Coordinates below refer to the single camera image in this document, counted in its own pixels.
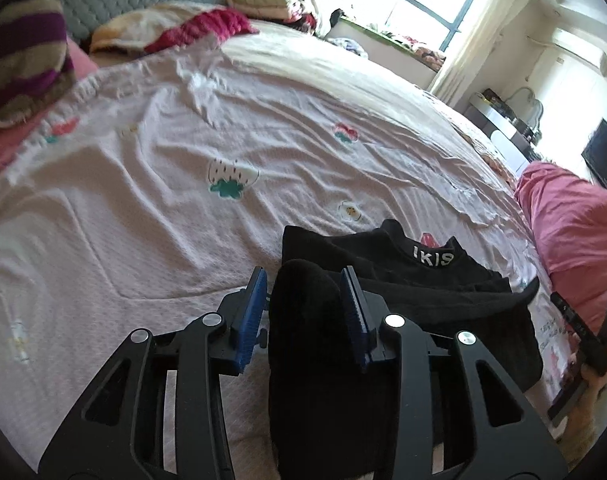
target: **window sill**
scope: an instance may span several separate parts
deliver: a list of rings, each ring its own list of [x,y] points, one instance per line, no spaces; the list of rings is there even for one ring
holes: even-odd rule
[[[427,66],[434,73],[439,72],[439,70],[435,70],[428,63],[426,63],[423,59],[421,59],[421,56],[417,56],[409,48],[403,46],[400,43],[397,43],[394,40],[391,40],[387,36],[384,36],[383,34],[380,34],[379,32],[377,32],[376,30],[372,30],[371,28],[368,28],[368,27],[363,27],[363,25],[359,25],[355,20],[352,20],[352,19],[348,18],[347,16],[341,16],[341,21],[346,23],[346,25],[349,25],[350,27],[355,28],[356,30],[358,30],[360,32],[363,32],[366,36],[369,36],[370,38],[378,41],[379,43],[391,46],[391,47],[397,49],[398,51],[403,52],[407,56],[410,56],[412,59],[415,59],[418,62],[420,62],[422,65]]]

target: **metal pivot bolt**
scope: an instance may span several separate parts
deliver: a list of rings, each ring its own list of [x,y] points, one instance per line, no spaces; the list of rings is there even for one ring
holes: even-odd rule
[[[142,328],[135,330],[130,334],[130,341],[133,343],[143,343],[148,339],[148,331]]]
[[[406,320],[403,319],[403,316],[400,316],[399,314],[389,314],[385,317],[385,324],[393,328],[404,326],[405,323]]]
[[[470,332],[459,332],[457,337],[464,345],[474,345],[477,342],[476,336]]]
[[[201,318],[201,322],[206,326],[217,326],[222,320],[222,317],[215,312],[206,314]]]

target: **purple striped fabric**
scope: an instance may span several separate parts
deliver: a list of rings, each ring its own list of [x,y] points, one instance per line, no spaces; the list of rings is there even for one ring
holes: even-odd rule
[[[28,1],[5,0],[0,12]],[[60,0],[41,1],[34,10],[7,8],[0,19],[0,127],[25,121],[74,82],[65,19],[60,10],[49,10],[61,9]]]

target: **bed sheet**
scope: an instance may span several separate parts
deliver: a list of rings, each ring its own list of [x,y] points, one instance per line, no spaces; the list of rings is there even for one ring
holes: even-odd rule
[[[340,235],[396,218],[414,239],[456,236],[514,288],[538,274],[545,373],[530,397],[544,410],[569,349],[506,184],[392,73],[365,63],[344,80],[343,51],[298,33],[284,50],[237,39],[89,76],[0,174],[0,428],[17,451],[36,467],[129,331],[183,328],[255,265],[274,279],[287,224]],[[240,479],[275,478],[267,373],[257,350],[222,381]]]

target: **curtain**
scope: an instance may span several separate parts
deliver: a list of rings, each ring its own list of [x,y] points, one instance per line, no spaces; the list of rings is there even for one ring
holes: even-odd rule
[[[454,107],[466,93],[491,54],[501,31],[516,18],[530,0],[488,0],[479,20],[455,53],[449,53],[428,89]]]

